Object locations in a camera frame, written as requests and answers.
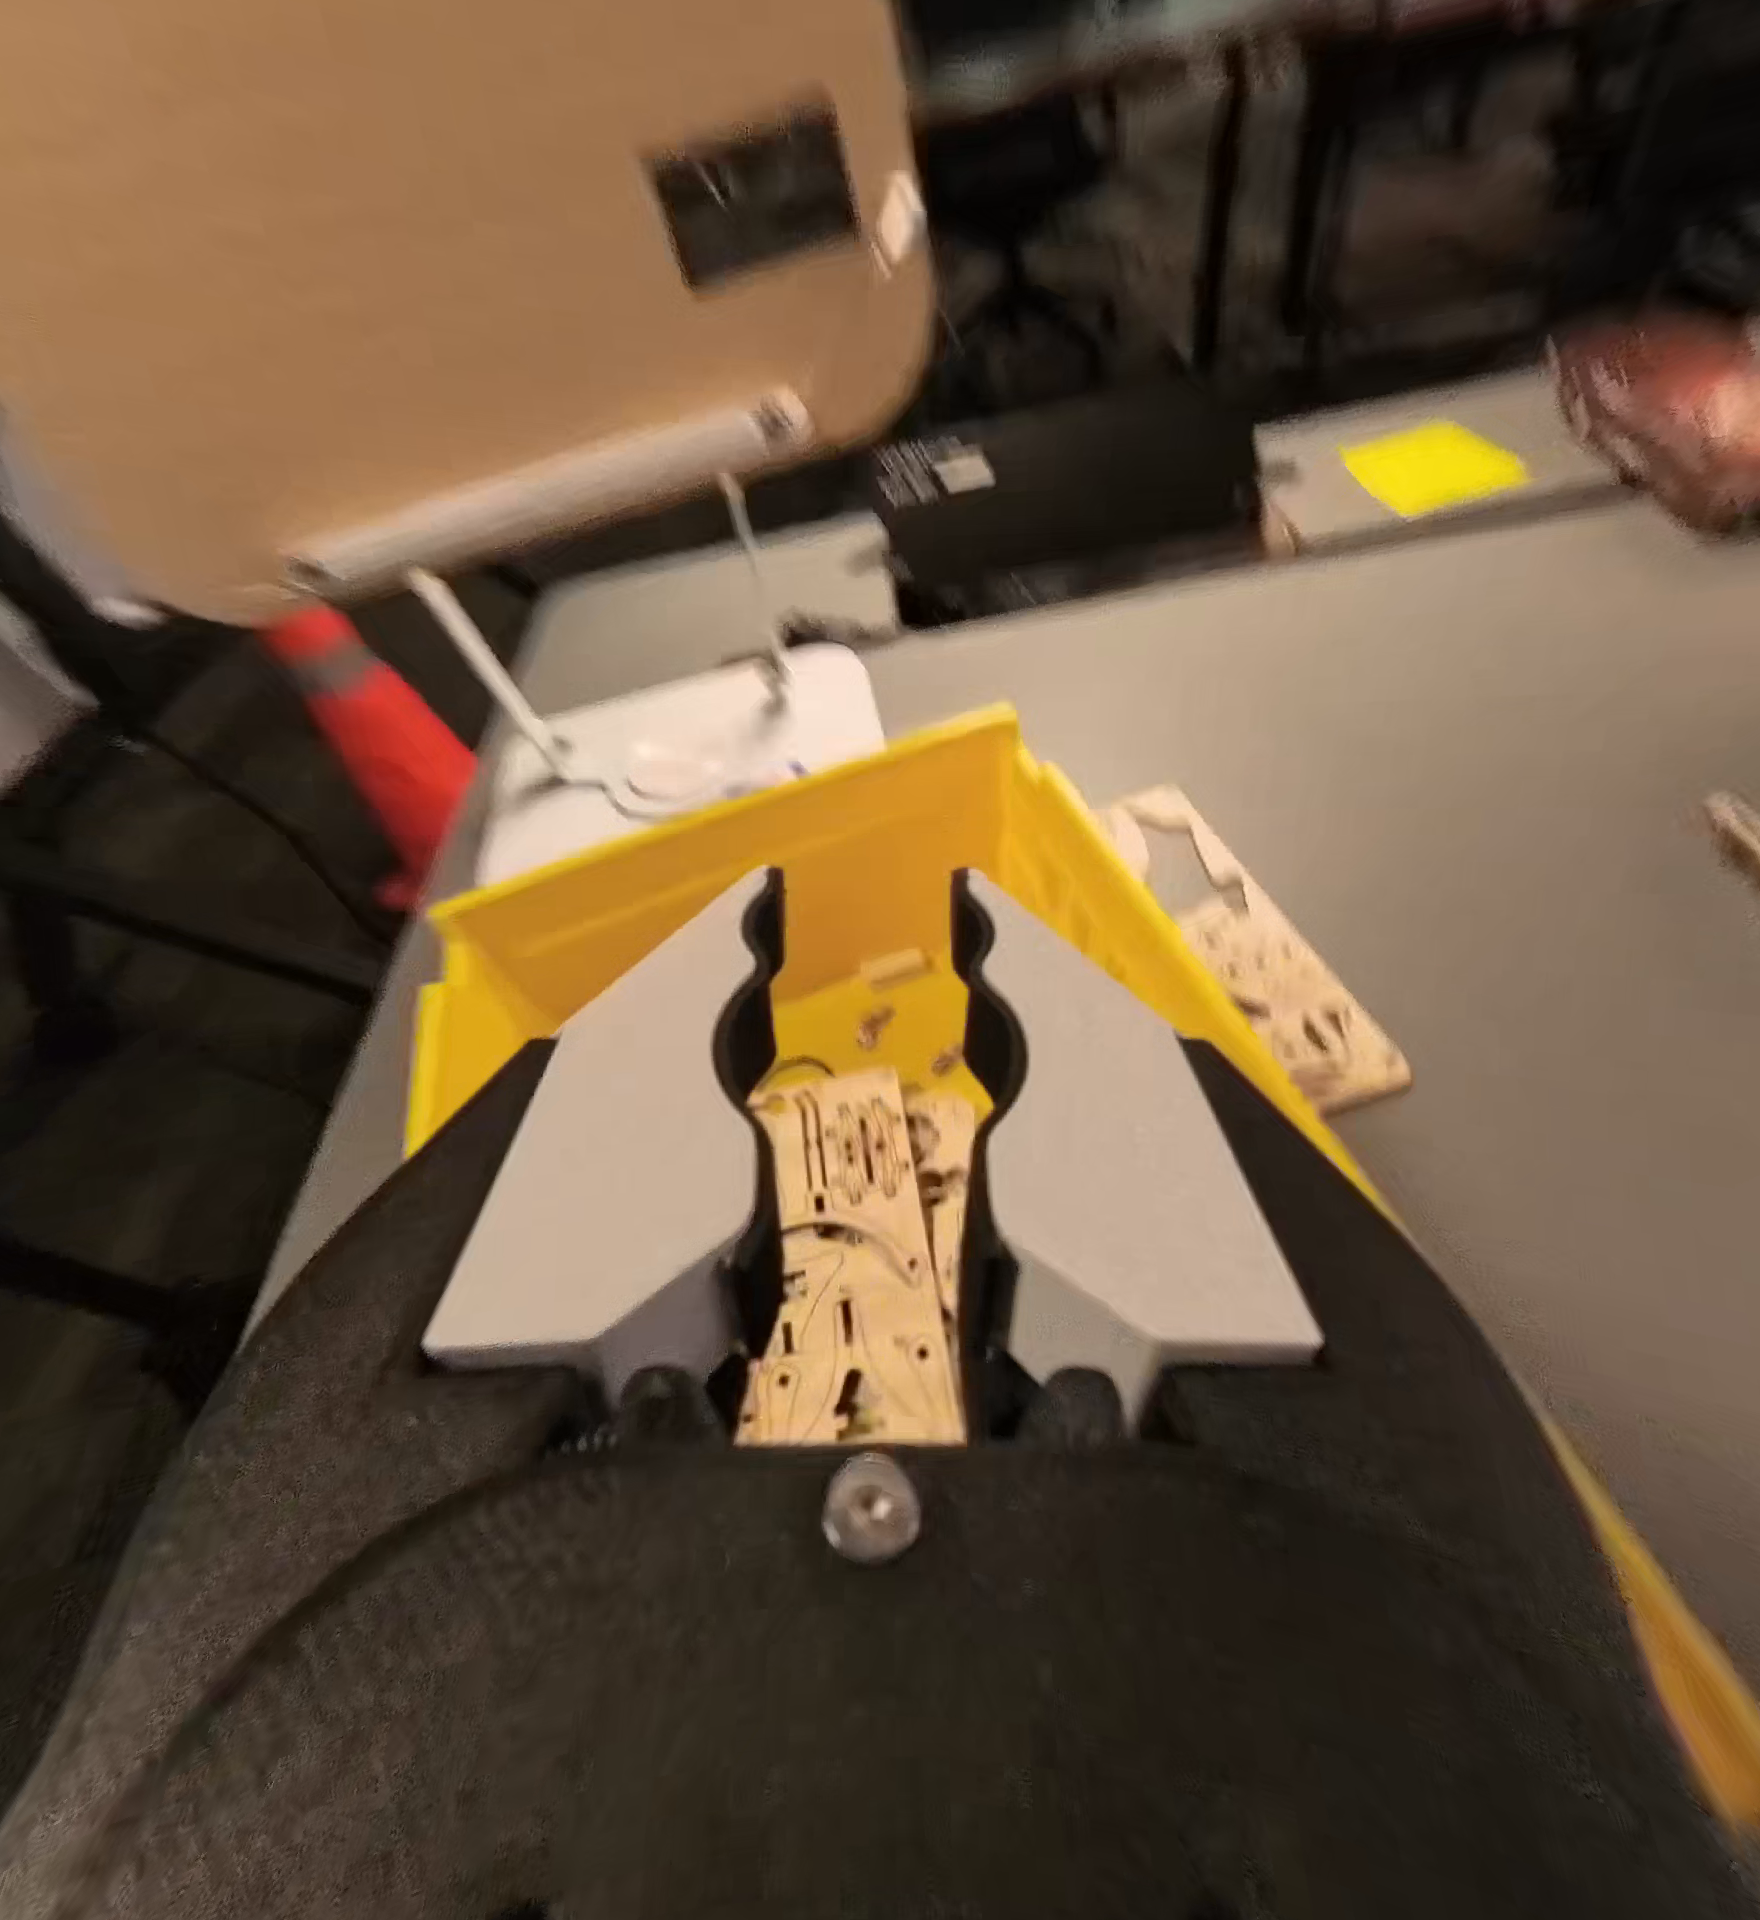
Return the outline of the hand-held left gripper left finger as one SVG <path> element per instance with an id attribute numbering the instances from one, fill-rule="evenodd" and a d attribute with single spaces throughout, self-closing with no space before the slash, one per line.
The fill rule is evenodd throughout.
<path id="1" fill-rule="evenodd" d="M 423 1356 L 445 1370 L 712 1374 L 762 1211 L 786 878 L 748 871 L 562 1024 Z"/>

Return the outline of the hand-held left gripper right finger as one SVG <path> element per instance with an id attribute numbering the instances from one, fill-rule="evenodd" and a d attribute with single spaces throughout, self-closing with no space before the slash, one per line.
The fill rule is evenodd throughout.
<path id="1" fill-rule="evenodd" d="M 1023 1375 L 1152 1398 L 1184 1366 L 1308 1366 L 1326 1335 L 1192 1048 L 982 871 L 950 878 L 963 1059 L 988 1095 L 966 1180 L 973 1398 Z"/>

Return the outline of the wooden laser-cut parts sheet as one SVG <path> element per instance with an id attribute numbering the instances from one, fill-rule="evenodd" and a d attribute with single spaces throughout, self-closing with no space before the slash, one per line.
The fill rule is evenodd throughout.
<path id="1" fill-rule="evenodd" d="M 894 1071 L 757 1095 L 780 1298 L 748 1364 L 741 1449 L 959 1449 L 976 1109 Z"/>
<path id="2" fill-rule="evenodd" d="M 1175 924 L 1322 1117 L 1415 1089 L 1415 1067 L 1404 1050 L 1346 989 L 1322 951 L 1305 940 L 1184 787 L 1142 787 L 1111 802 L 1101 823 L 1138 880 L 1152 878 L 1154 850 L 1184 845 L 1197 861 L 1202 897 L 1175 911 Z"/>

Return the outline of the yellow plastic bin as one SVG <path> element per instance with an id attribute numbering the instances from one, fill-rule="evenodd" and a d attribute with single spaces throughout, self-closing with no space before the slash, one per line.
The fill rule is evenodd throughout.
<path id="1" fill-rule="evenodd" d="M 1115 1412 L 1117 1438 L 1148 1458 L 1213 1469 L 1232 1491 L 1397 1520 L 1401 1528 L 1421 1517 L 1415 1500 L 1435 1495 L 1445 1549 L 1469 1547 L 1469 1523 L 1517 1533 L 1534 1504 L 1521 1475 L 1544 1470 L 1538 1504 L 1590 1538 L 1578 1561 L 1606 1568 L 1603 1612 L 1625 1612 L 1706 1800 L 1736 1824 L 1760 1824 L 1757 1695 L 1073 786 L 1028 755 L 1008 708 L 502 883 L 470 883 L 428 907 L 440 973 L 418 994 L 409 1153 L 505 1067 L 544 1071 L 563 1021 L 757 868 L 786 878 L 786 956 L 769 989 L 772 1064 L 748 1095 L 755 1125 L 757 1095 L 864 1071 L 950 1092 L 977 1125 L 988 1117 L 988 1095 L 963 1059 L 966 986 L 950 965 L 949 901 L 954 871 L 982 871 L 1192 1048 L 1326 1335 L 1308 1366 L 1178 1366 L 1152 1398 L 1115 1398 L 1107 1381 L 1077 1370 L 973 1398 L 963 1359 L 967 1444 L 1026 1438 L 1028 1415 L 1077 1398 L 1091 1415 Z M 722 1370 L 690 1374 L 741 1388 L 741 1398 L 780 1298 L 772 1141 L 762 1125 L 757 1135 L 762 1205 L 728 1268 L 736 1344 Z"/>

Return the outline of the orange traffic cone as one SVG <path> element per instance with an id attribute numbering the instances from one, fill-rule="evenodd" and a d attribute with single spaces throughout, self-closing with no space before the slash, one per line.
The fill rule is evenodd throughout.
<path id="1" fill-rule="evenodd" d="M 343 611 L 304 608 L 258 630 L 258 638 L 293 676 L 391 845 L 394 871 L 376 887 L 382 904 L 411 913 L 473 786 L 475 755 Z"/>

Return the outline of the white metal stand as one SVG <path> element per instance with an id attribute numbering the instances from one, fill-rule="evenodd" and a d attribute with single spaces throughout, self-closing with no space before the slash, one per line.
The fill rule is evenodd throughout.
<path id="1" fill-rule="evenodd" d="M 493 655 L 445 572 L 475 559 L 511 553 L 581 525 L 601 525 L 661 497 L 712 485 L 748 560 L 748 583 L 762 615 L 757 649 L 748 653 L 748 664 L 772 664 L 775 673 L 786 673 L 793 649 L 769 590 L 763 553 L 748 520 L 741 477 L 772 465 L 786 453 L 808 450 L 812 435 L 808 406 L 793 389 L 775 389 L 743 406 L 599 439 L 532 465 L 436 493 L 387 518 L 308 536 L 283 550 L 283 579 L 288 587 L 330 604 L 406 583 L 483 683 L 511 730 L 531 736 L 540 755 L 555 755 L 557 745 L 544 717 Z"/>

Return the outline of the black flat box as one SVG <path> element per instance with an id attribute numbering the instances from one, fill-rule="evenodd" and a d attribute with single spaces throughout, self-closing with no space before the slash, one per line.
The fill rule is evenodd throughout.
<path id="1" fill-rule="evenodd" d="M 1190 377 L 934 425 L 870 459 L 908 630 L 1259 550 L 1252 415 Z"/>

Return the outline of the yellow sticky note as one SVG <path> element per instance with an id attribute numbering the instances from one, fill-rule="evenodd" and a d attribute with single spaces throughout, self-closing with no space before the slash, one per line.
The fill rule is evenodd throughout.
<path id="1" fill-rule="evenodd" d="M 1517 450 L 1452 419 L 1339 445 L 1339 459 L 1351 482 L 1401 520 L 1437 518 L 1534 482 Z"/>

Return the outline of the large cardboard box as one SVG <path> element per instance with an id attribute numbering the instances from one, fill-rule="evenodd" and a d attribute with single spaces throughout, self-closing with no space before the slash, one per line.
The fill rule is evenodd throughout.
<path id="1" fill-rule="evenodd" d="M 0 419 L 90 587 L 258 625 L 283 550 L 932 359 L 890 5 L 0 5 Z"/>

